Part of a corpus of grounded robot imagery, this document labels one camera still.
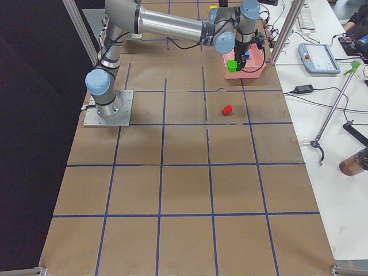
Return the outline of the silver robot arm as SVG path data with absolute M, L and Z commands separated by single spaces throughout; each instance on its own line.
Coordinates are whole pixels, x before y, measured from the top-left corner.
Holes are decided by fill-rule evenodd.
M 110 120 L 125 113 L 125 101 L 114 90 L 120 68 L 120 51 L 127 35 L 145 32 L 212 46 L 219 54 L 233 52 L 228 69 L 238 72 L 246 66 L 246 52 L 256 42 L 258 1 L 243 1 L 240 6 L 220 6 L 209 12 L 209 21 L 197 21 L 146 9 L 140 1 L 106 1 L 108 17 L 102 31 L 101 49 L 94 69 L 85 77 L 98 118 Z

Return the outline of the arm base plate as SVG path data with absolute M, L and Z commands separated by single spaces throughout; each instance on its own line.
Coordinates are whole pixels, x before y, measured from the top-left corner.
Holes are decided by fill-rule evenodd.
M 133 104 L 133 90 L 115 90 L 115 100 L 106 106 L 97 105 L 91 96 L 84 119 L 85 127 L 129 127 Z

